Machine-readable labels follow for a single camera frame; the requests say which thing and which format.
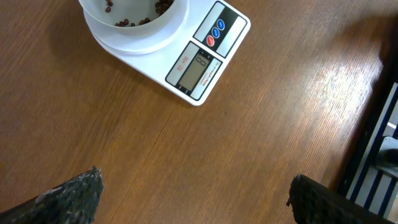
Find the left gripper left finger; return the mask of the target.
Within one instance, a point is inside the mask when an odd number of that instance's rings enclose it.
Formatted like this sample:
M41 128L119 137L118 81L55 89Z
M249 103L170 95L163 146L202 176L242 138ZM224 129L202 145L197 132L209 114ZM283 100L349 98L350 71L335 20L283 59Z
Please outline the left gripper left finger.
M93 167L20 205L1 212L1 224L93 223L102 191L102 172Z

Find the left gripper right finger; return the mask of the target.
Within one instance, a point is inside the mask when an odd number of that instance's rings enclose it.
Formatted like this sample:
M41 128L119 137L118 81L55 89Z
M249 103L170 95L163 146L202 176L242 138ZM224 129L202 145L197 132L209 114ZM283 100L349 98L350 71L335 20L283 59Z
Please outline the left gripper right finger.
M293 178L287 206L298 224L392 224L303 174Z

